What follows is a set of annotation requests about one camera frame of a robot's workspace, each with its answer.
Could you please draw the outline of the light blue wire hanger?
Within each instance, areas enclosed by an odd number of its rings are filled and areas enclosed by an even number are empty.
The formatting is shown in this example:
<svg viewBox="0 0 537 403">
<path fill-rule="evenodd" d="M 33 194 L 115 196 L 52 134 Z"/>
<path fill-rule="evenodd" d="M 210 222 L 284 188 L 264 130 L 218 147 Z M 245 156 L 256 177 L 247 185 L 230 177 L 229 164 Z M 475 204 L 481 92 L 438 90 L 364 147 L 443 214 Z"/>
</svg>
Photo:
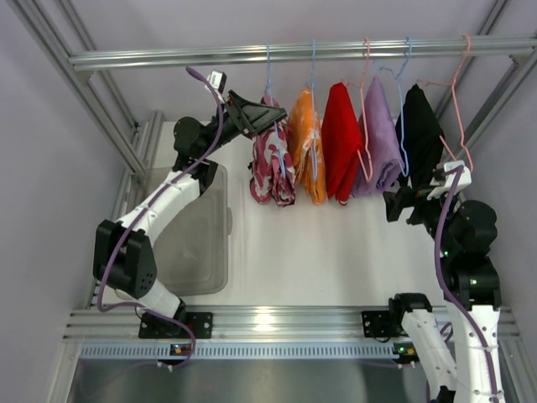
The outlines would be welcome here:
<svg viewBox="0 0 537 403">
<path fill-rule="evenodd" d="M 274 107 L 274 97 L 273 97 L 273 91 L 272 91 L 272 71 L 271 71 L 271 60 L 270 60 L 270 45 L 269 42 L 265 44 L 265 51 L 266 51 L 266 83 L 265 83 L 265 90 L 264 90 L 264 98 L 265 103 L 271 107 Z M 279 166 L 282 176 L 284 176 L 290 183 L 292 183 L 291 178 L 289 178 L 289 170 L 287 169 L 287 165 L 285 162 L 284 157 L 284 142 L 279 137 L 280 129 L 285 129 L 287 127 L 286 118 L 279 120 L 277 123 L 274 123 L 274 133 L 276 136 L 275 145 L 276 145 L 276 152 L 279 160 Z"/>
</svg>

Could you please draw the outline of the pink camouflage trousers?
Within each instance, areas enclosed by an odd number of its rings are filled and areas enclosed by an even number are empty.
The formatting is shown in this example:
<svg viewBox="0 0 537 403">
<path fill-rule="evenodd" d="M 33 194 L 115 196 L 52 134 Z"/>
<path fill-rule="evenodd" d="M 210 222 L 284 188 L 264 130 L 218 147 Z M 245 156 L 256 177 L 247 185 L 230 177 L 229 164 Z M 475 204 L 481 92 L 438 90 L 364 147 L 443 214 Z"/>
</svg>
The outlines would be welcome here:
<svg viewBox="0 0 537 403">
<path fill-rule="evenodd" d="M 278 207 L 287 207 L 295 203 L 295 166 L 288 150 L 288 123 L 280 129 L 279 137 L 284 142 L 284 157 L 289 170 L 290 183 L 282 176 L 276 152 L 274 128 L 259 135 L 253 142 L 253 160 L 248 168 L 251 172 L 249 190 L 253 199 L 259 204 L 275 201 Z"/>
</svg>

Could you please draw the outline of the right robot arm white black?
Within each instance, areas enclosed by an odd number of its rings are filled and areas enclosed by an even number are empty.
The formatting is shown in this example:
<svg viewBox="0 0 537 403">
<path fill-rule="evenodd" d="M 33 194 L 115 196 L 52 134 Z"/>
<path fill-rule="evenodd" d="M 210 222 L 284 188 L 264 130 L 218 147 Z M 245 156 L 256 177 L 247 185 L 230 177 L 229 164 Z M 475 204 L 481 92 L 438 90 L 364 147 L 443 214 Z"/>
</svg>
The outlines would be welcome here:
<svg viewBox="0 0 537 403">
<path fill-rule="evenodd" d="M 498 236 L 497 214 L 482 201 L 428 199 L 407 186 L 383 194 L 388 221 L 412 210 L 407 222 L 435 240 L 435 274 L 446 301 L 451 334 L 437 324 L 428 298 L 389 299 L 391 321 L 407 335 L 429 382 L 433 402 L 503 402 L 498 352 L 502 305 L 498 273 L 488 257 Z"/>
</svg>

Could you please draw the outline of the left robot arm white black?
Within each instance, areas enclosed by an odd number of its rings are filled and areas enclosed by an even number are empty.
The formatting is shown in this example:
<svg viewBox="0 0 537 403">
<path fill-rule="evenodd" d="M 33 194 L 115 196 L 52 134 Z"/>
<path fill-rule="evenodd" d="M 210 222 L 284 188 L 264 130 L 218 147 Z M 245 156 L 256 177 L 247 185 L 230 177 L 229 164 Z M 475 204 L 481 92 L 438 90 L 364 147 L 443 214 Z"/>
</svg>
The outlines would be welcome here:
<svg viewBox="0 0 537 403">
<path fill-rule="evenodd" d="M 157 338 L 196 340 L 188 323 L 185 302 L 158 278 L 154 244 L 165 228 L 212 184 L 218 164 L 210 155 L 239 136 L 256 139 L 287 116 L 285 109 L 267 100 L 251 102 L 235 91 L 219 100 L 208 123 L 193 117 L 174 125 L 175 163 L 164 180 L 144 201 L 116 221 L 104 220 L 96 229 L 93 276 L 102 287 L 123 296 L 97 308 L 109 312 L 133 308 L 141 328 Z"/>
</svg>

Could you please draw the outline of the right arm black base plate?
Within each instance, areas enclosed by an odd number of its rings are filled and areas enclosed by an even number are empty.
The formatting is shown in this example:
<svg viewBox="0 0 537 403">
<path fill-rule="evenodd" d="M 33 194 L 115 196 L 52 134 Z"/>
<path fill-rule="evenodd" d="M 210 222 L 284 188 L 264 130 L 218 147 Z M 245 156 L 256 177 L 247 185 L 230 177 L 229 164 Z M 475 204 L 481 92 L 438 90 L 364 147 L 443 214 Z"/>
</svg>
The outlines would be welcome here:
<svg viewBox="0 0 537 403">
<path fill-rule="evenodd" d="M 389 311 L 363 311 L 361 315 L 366 338 L 386 343 L 402 334 L 400 322 Z"/>
</svg>

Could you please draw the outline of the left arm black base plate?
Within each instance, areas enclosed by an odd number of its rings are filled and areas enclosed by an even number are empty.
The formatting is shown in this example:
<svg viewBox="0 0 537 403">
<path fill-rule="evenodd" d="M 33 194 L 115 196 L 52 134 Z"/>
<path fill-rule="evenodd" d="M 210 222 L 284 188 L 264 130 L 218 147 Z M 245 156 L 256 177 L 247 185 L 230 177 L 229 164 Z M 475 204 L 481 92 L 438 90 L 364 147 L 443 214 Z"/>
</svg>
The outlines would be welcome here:
<svg viewBox="0 0 537 403">
<path fill-rule="evenodd" d="M 149 313 L 140 317 L 138 337 L 140 339 L 190 339 L 189 333 L 182 327 Z M 210 339 L 212 334 L 213 314 L 211 312 L 187 312 L 184 325 L 190 329 L 196 339 Z"/>
</svg>

